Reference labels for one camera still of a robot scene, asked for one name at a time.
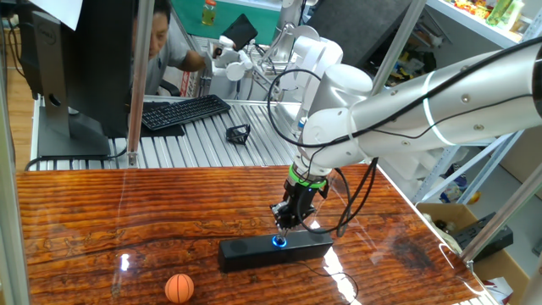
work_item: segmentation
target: orange ball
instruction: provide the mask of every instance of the orange ball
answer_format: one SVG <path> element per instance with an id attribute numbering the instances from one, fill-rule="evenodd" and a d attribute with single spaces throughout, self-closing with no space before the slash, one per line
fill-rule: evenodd
<path id="1" fill-rule="evenodd" d="M 176 274 L 166 283 L 166 297 L 174 303 L 186 302 L 194 294 L 194 282 L 186 274 Z"/>

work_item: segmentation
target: wooden tabletop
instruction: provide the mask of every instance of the wooden tabletop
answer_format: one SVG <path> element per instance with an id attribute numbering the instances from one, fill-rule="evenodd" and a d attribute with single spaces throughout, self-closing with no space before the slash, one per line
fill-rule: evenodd
<path id="1" fill-rule="evenodd" d="M 352 191 L 367 169 L 344 168 Z M 286 167 L 26 172 L 19 204 L 35 304 L 167 304 L 169 277 L 195 283 L 189 304 L 348 304 L 355 285 L 284 264 L 221 274 L 218 242 L 276 233 Z M 345 187 L 333 175 L 315 217 L 336 225 Z M 371 196 L 324 259 L 359 287 L 352 304 L 453 304 L 483 289 L 378 172 Z"/>

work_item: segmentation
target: man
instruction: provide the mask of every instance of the man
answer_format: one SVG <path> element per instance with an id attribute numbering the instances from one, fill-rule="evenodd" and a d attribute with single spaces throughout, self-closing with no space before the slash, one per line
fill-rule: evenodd
<path id="1" fill-rule="evenodd" d="M 136 0 L 135 8 L 138 7 L 139 1 Z M 196 51 L 190 50 L 184 43 L 179 26 L 169 27 L 170 19 L 169 0 L 155 0 L 145 94 L 156 94 L 167 67 L 175 67 L 187 72 L 205 68 L 204 58 Z M 136 29 L 137 20 L 134 22 L 133 45 L 136 44 Z"/>

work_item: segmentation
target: black speaker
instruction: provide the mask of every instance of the black speaker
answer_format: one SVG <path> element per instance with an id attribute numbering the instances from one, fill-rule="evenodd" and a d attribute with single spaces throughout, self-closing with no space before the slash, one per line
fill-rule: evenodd
<path id="1" fill-rule="evenodd" d="M 322 258 L 333 245 L 329 234 L 313 234 L 308 231 L 289 233 L 283 245 L 279 245 L 275 237 L 268 235 L 221 241 L 218 247 L 220 271 L 228 273 Z"/>

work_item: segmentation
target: gray shirt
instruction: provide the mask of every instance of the gray shirt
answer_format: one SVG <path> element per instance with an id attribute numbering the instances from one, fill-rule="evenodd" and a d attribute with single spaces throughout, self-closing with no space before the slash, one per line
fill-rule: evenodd
<path id="1" fill-rule="evenodd" d="M 149 60 L 147 66 L 147 83 L 145 94 L 155 95 L 160 87 L 163 74 L 167 67 L 179 67 L 185 60 L 189 48 L 185 44 L 179 26 L 171 19 L 169 25 L 168 40 L 158 55 Z"/>

